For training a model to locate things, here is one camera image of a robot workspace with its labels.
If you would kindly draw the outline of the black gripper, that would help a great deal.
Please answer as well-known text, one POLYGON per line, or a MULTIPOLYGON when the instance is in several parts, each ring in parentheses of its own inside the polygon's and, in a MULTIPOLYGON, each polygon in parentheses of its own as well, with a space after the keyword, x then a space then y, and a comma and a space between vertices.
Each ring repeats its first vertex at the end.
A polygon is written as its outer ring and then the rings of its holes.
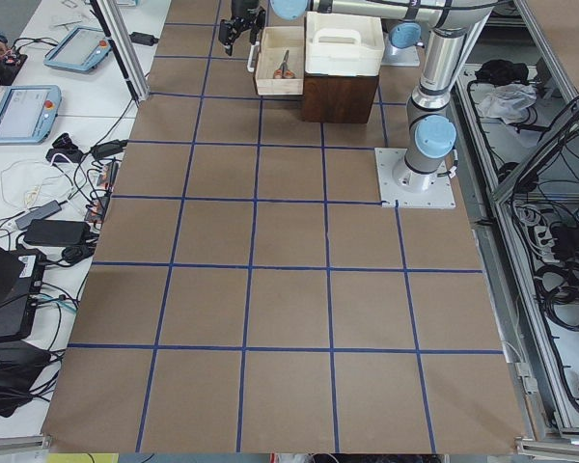
POLYGON ((222 19, 219 25, 218 40, 228 56, 233 55, 234 43, 242 33, 249 33, 249 42, 257 41, 264 28, 266 11, 259 0, 232 0, 231 18, 222 19))

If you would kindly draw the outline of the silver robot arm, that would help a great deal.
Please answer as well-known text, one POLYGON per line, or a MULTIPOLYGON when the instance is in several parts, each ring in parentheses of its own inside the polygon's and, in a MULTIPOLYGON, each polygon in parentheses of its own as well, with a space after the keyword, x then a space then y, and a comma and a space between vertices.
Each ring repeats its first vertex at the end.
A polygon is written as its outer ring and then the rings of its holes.
POLYGON ((489 15, 491 8, 475 1, 273 1, 271 6, 285 20, 316 12, 415 21, 428 26, 426 60, 407 102, 410 144, 392 170, 402 192, 426 193, 455 144, 456 131, 445 113, 456 72, 465 63, 464 53, 471 48, 468 31, 489 15))

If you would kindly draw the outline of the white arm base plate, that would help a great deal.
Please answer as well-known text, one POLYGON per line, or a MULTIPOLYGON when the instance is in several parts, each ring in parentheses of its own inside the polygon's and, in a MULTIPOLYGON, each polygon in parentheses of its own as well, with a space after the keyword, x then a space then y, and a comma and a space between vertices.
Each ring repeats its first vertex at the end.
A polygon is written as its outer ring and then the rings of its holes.
POLYGON ((449 169, 442 159, 430 174, 417 174, 405 164, 406 149, 375 148, 380 204, 383 207, 454 209, 449 169))

